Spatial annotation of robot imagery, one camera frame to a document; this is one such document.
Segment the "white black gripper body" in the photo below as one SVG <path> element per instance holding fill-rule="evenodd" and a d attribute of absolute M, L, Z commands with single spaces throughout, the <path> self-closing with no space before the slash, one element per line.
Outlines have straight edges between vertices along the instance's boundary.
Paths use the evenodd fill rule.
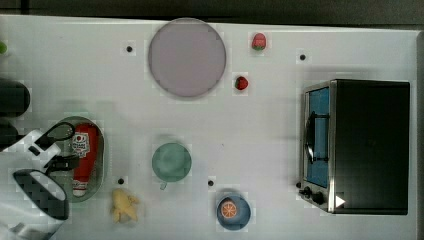
<path fill-rule="evenodd" d="M 69 122 L 59 122 L 46 132 L 33 130 L 16 143 L 6 147 L 2 153 L 25 157 L 32 168 L 46 174 L 56 171 L 71 171 L 79 166 L 76 154 L 61 155 L 59 142 L 71 140 L 75 126 Z"/>

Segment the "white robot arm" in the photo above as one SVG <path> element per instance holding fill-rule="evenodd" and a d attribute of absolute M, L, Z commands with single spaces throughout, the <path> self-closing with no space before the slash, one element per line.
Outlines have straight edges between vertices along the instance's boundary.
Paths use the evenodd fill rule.
<path fill-rule="evenodd" d="M 60 122 L 1 151 L 1 240 L 49 240 L 67 221 L 68 195 L 51 174 L 78 166 L 79 157 L 58 146 L 74 134 L 73 124 Z"/>

